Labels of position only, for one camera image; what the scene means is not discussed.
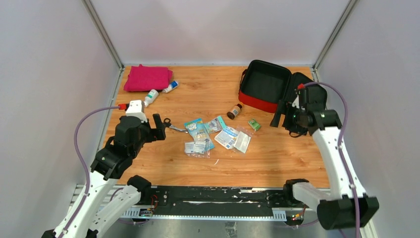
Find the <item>black handled scissors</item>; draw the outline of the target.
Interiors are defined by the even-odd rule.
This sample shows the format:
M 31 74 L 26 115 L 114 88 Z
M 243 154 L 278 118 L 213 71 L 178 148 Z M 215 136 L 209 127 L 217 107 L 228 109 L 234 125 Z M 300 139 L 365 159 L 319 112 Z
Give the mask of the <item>black handled scissors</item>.
M 174 125 L 171 123 L 171 119 L 169 119 L 169 118 L 165 118 L 165 119 L 163 120 L 163 124 L 165 125 L 165 127 L 170 128 L 170 129 L 172 129 L 172 130 L 175 130 L 175 131 L 178 131 L 178 132 L 183 132 L 183 133 L 188 133 L 188 130 L 186 130 L 186 129 L 181 129 L 181 128 L 178 128 L 178 127 L 174 126 Z

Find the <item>black red medicine case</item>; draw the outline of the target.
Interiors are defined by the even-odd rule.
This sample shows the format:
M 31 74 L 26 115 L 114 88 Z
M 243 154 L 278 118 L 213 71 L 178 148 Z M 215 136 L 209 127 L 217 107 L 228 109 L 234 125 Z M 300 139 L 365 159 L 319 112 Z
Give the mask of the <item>black red medicine case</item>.
M 239 84 L 238 99 L 247 106 L 268 113 L 277 111 L 279 102 L 285 102 L 282 114 L 292 114 L 292 106 L 300 84 L 312 80 L 301 72 L 292 73 L 289 69 L 270 62 L 255 59 L 243 71 Z

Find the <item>blue cotton swab packet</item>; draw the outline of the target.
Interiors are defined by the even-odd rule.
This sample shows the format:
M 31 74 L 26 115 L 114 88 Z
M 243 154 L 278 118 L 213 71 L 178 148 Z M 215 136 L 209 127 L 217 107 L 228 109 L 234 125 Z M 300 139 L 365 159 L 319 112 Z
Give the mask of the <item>blue cotton swab packet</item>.
M 201 118 L 185 122 L 185 128 L 188 133 L 192 136 L 194 141 L 205 142 L 205 151 L 215 148 L 210 135 L 205 127 L 205 124 Z

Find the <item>brown medicine bottle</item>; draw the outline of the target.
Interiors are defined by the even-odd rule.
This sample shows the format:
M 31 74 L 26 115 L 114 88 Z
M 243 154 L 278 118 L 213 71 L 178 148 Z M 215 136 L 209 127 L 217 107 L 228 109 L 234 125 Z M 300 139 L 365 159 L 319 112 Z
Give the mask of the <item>brown medicine bottle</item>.
M 233 108 L 226 113 L 229 119 L 235 119 L 242 111 L 242 104 L 235 104 Z

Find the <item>clear bag small sachets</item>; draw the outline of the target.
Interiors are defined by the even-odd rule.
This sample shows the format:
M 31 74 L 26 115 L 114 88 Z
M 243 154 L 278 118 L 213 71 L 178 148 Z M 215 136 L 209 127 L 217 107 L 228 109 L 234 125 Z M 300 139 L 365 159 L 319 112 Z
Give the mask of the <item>clear bag small sachets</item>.
M 184 144 L 184 153 L 189 157 L 209 158 L 210 144 L 205 141 L 186 142 Z

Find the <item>teal edged small packet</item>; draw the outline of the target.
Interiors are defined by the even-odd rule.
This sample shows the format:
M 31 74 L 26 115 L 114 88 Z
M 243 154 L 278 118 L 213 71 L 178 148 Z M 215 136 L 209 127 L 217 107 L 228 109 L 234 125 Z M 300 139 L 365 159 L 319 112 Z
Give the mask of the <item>teal edged small packet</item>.
M 214 119 L 204 123 L 204 126 L 209 134 L 222 131 L 227 127 L 222 116 L 217 116 Z

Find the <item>white blue paper packet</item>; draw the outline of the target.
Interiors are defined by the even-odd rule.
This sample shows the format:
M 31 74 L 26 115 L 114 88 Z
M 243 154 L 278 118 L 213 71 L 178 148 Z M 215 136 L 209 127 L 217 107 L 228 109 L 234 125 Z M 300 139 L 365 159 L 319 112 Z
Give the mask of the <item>white blue paper packet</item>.
M 223 130 L 221 130 L 216 136 L 215 141 L 222 145 L 224 148 L 230 150 L 233 148 L 236 139 L 239 135 L 239 131 L 236 129 L 227 126 Z

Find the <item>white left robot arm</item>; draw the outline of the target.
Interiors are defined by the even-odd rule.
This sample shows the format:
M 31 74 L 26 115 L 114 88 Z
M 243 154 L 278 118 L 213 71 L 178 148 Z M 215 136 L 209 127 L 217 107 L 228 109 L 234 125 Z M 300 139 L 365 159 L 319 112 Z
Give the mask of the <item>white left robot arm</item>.
M 153 114 L 156 127 L 135 116 L 122 116 L 103 149 L 98 151 L 84 191 L 70 212 L 44 238 L 101 238 L 106 231 L 136 203 L 148 204 L 152 198 L 151 182 L 141 176 L 131 177 L 127 185 L 104 208 L 102 202 L 124 172 L 132 165 L 144 144 L 165 140 L 165 125 L 159 114 Z

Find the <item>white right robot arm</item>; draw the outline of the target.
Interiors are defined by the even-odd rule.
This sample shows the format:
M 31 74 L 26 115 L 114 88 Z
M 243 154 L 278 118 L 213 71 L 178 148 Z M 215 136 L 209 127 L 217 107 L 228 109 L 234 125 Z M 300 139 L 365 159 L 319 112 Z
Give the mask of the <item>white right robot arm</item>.
M 378 199 L 369 196 L 359 181 L 344 142 L 346 119 L 326 108 L 327 92 L 316 83 L 300 84 L 279 103 L 283 127 L 290 133 L 308 133 L 317 145 L 330 184 L 330 192 L 315 188 L 307 179 L 289 179 L 283 200 L 289 207 L 303 203 L 316 211 L 326 230 L 355 228 L 360 232 L 379 209 Z

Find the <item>small green box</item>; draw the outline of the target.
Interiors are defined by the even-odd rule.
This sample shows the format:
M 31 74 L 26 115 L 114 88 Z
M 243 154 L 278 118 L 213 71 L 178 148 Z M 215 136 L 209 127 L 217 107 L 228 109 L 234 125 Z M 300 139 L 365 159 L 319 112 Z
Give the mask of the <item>small green box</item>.
M 261 125 L 255 120 L 255 119 L 250 119 L 248 121 L 248 125 L 254 130 L 254 131 L 258 131 L 261 128 Z

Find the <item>white tube blue label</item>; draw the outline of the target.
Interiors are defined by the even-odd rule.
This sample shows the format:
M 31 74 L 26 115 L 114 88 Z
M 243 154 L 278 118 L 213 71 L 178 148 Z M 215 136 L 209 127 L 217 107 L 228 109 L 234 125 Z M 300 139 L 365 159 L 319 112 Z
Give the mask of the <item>white tube blue label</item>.
M 178 86 L 179 86 L 179 83 L 176 80 L 174 80 L 168 85 L 167 88 L 163 89 L 162 92 L 163 93 L 168 93 L 168 92 L 174 90 L 175 88 L 177 88 Z

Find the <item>pink folded cloth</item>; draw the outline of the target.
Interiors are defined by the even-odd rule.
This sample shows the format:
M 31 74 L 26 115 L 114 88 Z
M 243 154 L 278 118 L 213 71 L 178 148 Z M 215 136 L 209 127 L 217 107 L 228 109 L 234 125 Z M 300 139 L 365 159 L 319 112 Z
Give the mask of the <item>pink folded cloth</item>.
M 133 66 L 123 86 L 127 92 L 146 92 L 163 90 L 167 88 L 172 81 L 173 72 L 168 67 L 160 66 Z

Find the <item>clear bag white gauze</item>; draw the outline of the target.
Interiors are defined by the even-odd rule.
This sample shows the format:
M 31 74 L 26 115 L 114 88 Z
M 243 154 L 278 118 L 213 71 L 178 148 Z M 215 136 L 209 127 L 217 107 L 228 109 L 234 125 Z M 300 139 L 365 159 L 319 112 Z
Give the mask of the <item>clear bag white gauze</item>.
M 236 137 L 236 141 L 233 145 L 233 150 L 236 153 L 246 154 L 254 132 L 242 126 L 237 126 L 236 130 L 238 131 L 238 136 Z

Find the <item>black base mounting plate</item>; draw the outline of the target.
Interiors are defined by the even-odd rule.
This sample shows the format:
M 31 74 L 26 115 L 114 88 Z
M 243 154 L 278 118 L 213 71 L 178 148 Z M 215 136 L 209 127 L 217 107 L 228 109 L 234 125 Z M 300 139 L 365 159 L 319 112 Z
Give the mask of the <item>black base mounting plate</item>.
M 301 213 L 308 207 L 286 199 L 281 188 L 152 186 L 137 203 L 154 215 L 181 218 L 269 218 L 274 209 Z

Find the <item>aluminium frame rail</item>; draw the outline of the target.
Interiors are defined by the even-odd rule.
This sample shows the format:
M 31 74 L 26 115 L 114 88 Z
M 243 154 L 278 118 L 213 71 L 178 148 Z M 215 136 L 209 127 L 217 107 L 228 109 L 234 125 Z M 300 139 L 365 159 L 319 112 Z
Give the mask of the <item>aluminium frame rail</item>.
M 117 50 L 115 48 L 115 46 L 113 45 L 101 19 L 100 16 L 98 15 L 94 4 L 91 0 L 81 0 L 81 2 L 83 3 L 83 5 L 85 6 L 87 13 L 89 14 L 93 24 L 95 25 L 98 33 L 100 34 L 107 50 L 109 51 L 113 61 L 115 62 L 115 64 L 118 66 L 118 68 L 120 70 L 122 70 L 124 68 L 124 64 L 122 63 Z

